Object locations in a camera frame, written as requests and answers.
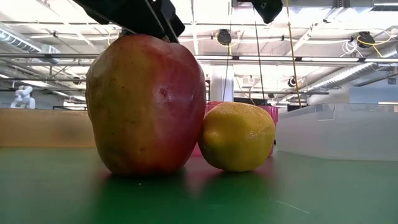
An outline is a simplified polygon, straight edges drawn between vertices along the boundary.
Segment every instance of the white plastic bin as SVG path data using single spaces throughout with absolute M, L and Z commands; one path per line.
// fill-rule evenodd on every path
M 398 161 L 398 106 L 331 103 L 280 114 L 276 141 L 306 156 Z

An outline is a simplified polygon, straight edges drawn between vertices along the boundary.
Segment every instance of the fruit skin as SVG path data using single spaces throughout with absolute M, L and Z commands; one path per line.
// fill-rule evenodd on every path
M 275 138 L 275 124 L 260 107 L 225 102 L 205 116 L 198 140 L 212 166 L 233 172 L 254 170 L 267 159 Z
M 179 170 L 205 115 L 203 71 L 188 49 L 148 35 L 112 43 L 87 73 L 99 156 L 118 175 Z

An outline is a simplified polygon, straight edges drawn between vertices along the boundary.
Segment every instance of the pink box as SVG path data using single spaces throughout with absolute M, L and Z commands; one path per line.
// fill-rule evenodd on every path
M 216 105 L 220 104 L 221 102 L 210 102 L 210 104 L 206 105 L 206 113 L 209 112 L 211 109 L 213 109 Z M 276 128 L 276 124 L 278 123 L 278 107 L 275 106 L 259 106 L 262 109 L 266 110 L 272 117 L 272 119 L 274 120 L 275 123 L 275 128 Z M 272 155 L 274 151 L 274 147 L 272 147 L 271 152 L 270 152 L 270 156 Z M 201 152 L 199 149 L 198 144 L 195 146 L 195 149 L 193 150 L 192 153 L 193 156 L 201 156 Z

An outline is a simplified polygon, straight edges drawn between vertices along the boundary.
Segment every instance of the green table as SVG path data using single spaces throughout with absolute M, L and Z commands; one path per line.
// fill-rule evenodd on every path
M 255 172 L 201 157 L 120 179 L 95 149 L 0 149 L 0 223 L 398 223 L 398 162 L 278 152 Z

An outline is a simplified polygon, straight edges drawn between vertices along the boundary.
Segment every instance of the lemon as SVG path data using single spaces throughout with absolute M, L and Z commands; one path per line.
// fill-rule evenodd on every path
M 243 172 L 265 162 L 274 138 L 275 124 L 267 111 L 245 103 L 225 102 L 205 116 L 198 143 L 210 165 Z

